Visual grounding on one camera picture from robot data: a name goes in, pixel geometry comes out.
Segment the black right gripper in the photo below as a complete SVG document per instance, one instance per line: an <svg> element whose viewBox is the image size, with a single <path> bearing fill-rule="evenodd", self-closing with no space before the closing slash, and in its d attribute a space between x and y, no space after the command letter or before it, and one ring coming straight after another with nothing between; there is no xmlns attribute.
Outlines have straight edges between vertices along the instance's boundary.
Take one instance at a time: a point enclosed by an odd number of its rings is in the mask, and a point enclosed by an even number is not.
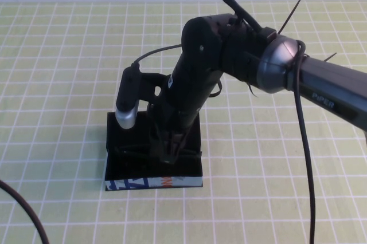
<svg viewBox="0 0 367 244"><path fill-rule="evenodd" d="M147 110L152 122L150 156L160 157L162 163L174 164L185 144L184 132L190 129L214 89L214 71L174 71L170 75L147 73L146 80L161 88Z"/></svg>

